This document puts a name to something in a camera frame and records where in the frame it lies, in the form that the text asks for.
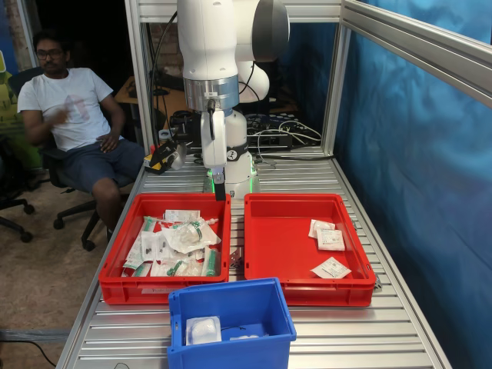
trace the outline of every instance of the plastic bin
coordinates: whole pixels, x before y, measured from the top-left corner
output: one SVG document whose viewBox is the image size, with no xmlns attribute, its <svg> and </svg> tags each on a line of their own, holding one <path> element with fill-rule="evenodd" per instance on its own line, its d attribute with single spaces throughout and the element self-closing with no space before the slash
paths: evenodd
<svg viewBox="0 0 492 369">
<path fill-rule="evenodd" d="M 215 277 L 121 276 L 126 256 L 144 222 L 143 217 L 162 218 L 166 209 L 200 210 L 203 219 L 219 219 L 219 222 L 211 227 L 222 242 L 211 247 L 221 252 L 220 275 Z M 108 304 L 167 304 L 169 293 L 179 288 L 228 281 L 230 240 L 230 197 L 227 197 L 226 201 L 216 201 L 214 194 L 139 194 L 135 196 L 99 273 L 102 296 Z"/>
<path fill-rule="evenodd" d="M 169 295 L 170 369 L 287 369 L 296 332 L 277 278 L 210 284 Z M 186 346 L 186 320 L 218 316 L 222 342 Z M 258 338 L 229 341 L 256 334 Z"/>
<path fill-rule="evenodd" d="M 317 249 L 311 219 L 341 230 L 345 251 Z M 311 269 L 334 257 L 351 269 L 342 279 Z M 289 305 L 368 306 L 376 275 L 337 194 L 249 194 L 244 199 L 244 276 L 278 277 Z"/>
</svg>

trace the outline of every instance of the man's arm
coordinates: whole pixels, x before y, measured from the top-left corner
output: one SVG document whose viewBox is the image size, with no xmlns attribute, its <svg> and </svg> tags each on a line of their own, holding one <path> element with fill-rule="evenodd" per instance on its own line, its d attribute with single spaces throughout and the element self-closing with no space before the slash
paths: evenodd
<svg viewBox="0 0 492 369">
<path fill-rule="evenodd" d="M 120 134 L 125 125 L 125 113 L 111 95 L 101 100 L 101 106 L 111 115 L 111 132 L 98 137 L 98 140 L 101 141 L 101 151 L 109 152 L 115 150 L 116 146 L 118 146 Z"/>
<path fill-rule="evenodd" d="M 61 125 L 67 120 L 67 111 L 59 110 L 53 117 L 43 122 L 42 113 L 39 110 L 23 110 L 25 138 L 34 146 L 38 146 L 49 139 L 50 131 L 56 125 Z"/>
</svg>

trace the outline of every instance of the man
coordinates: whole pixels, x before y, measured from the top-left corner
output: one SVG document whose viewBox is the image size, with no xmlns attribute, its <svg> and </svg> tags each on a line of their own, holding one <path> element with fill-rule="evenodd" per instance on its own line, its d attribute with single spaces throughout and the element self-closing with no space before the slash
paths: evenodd
<svg viewBox="0 0 492 369">
<path fill-rule="evenodd" d="M 26 138 L 40 145 L 53 134 L 66 151 L 65 173 L 92 193 L 112 231 L 122 211 L 116 173 L 135 179 L 144 149 L 120 136 L 125 114 L 113 90 L 91 69 L 67 69 L 70 51 L 56 32 L 41 31 L 33 43 L 44 74 L 27 82 L 18 97 Z M 100 105 L 111 115 L 111 127 Z"/>
</svg>

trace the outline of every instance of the blue backdrop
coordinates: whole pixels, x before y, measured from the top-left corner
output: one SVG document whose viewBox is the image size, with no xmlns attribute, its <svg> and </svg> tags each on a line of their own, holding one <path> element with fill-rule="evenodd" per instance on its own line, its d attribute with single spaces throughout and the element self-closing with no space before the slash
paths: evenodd
<svg viewBox="0 0 492 369">
<path fill-rule="evenodd" d="M 369 3 L 490 44 L 491 0 Z M 282 59 L 317 128 L 333 34 L 294 25 Z M 452 365 L 491 368 L 492 110 L 353 35 L 336 152 Z"/>
</svg>

